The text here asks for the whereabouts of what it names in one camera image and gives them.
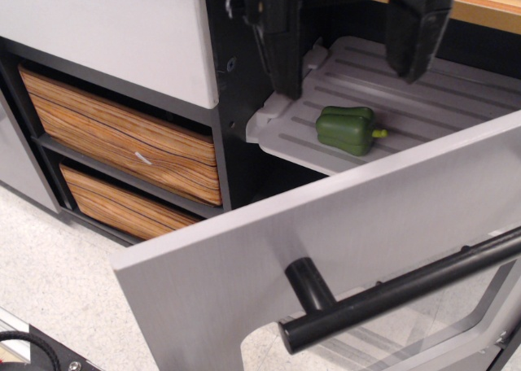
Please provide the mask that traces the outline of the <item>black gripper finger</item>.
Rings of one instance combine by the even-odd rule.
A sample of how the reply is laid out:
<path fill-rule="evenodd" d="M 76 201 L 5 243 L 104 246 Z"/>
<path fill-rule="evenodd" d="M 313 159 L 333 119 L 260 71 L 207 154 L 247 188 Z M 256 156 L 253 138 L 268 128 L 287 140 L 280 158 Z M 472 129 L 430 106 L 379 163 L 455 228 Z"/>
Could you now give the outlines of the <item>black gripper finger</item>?
<path fill-rule="evenodd" d="M 253 27 L 274 91 L 298 99 L 302 94 L 300 0 L 245 0 L 245 21 Z"/>
<path fill-rule="evenodd" d="M 408 83 L 426 73 L 444 35 L 453 0 L 390 0 L 385 33 L 386 59 Z"/>

